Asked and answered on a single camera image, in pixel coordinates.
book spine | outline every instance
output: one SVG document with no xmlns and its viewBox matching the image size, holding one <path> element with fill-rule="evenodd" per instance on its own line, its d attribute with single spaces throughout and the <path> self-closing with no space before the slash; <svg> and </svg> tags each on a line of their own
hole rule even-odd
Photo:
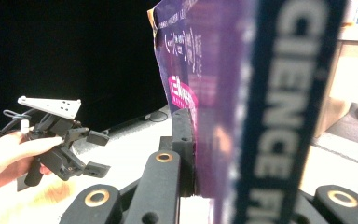
<svg viewBox="0 0 358 224">
<path fill-rule="evenodd" d="M 250 90 L 239 96 L 238 109 L 247 112 L 228 222 L 289 223 L 345 3 L 258 1 L 250 66 L 241 70 L 250 77 Z"/>
</svg>

hand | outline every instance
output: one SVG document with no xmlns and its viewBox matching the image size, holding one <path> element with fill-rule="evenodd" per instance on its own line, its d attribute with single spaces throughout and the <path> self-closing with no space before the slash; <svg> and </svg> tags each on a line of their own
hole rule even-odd
<svg viewBox="0 0 358 224">
<path fill-rule="evenodd" d="M 34 156 L 49 151 L 62 139 L 52 137 L 22 141 L 21 133 L 10 133 L 0 138 L 0 187 L 26 174 Z M 48 173 L 48 169 L 42 166 L 41 173 Z"/>
</svg>

white plastic bracket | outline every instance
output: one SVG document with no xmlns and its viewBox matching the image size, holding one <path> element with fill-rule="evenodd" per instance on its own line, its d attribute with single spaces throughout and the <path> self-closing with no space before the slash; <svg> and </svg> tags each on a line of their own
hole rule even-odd
<svg viewBox="0 0 358 224">
<path fill-rule="evenodd" d="M 74 119 L 81 106 L 80 100 L 52 100 L 25 96 L 20 97 L 17 102 L 65 119 Z"/>
</svg>

